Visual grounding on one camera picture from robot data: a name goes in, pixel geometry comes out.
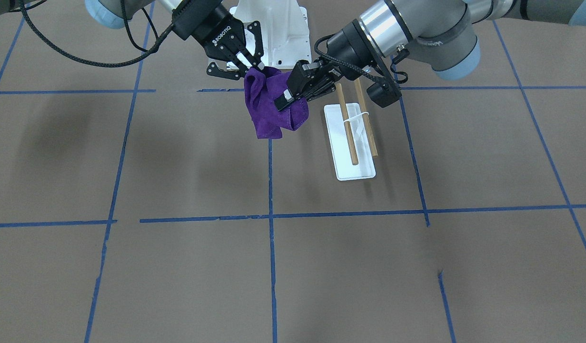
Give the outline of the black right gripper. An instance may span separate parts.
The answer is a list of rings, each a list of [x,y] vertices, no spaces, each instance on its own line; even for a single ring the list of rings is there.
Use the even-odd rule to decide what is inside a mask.
[[[265,68],[260,22],[249,22],[244,33],[243,22],[235,18],[221,0],[183,0],[173,10],[172,27],[182,40],[192,37],[203,47],[208,56],[208,76],[240,80],[251,68],[260,71]],[[246,42],[248,65],[236,59]]]

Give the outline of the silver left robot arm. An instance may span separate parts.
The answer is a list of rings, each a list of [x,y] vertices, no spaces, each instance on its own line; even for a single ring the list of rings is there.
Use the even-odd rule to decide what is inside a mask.
[[[387,107],[401,98],[393,65],[406,58],[428,64],[443,80],[477,67],[481,52],[473,25],[499,18],[586,26],[586,0],[378,0],[337,33],[314,45],[318,58],[297,62],[275,99],[278,111],[336,89],[342,78],[371,80],[369,98]]]

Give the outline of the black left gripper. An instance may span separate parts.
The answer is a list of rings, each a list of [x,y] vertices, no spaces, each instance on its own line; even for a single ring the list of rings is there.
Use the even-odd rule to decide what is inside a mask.
[[[284,111],[301,98],[310,102],[329,95],[336,91],[335,84],[341,78],[340,67],[332,62],[299,60],[290,72],[287,89],[275,99],[275,107]]]

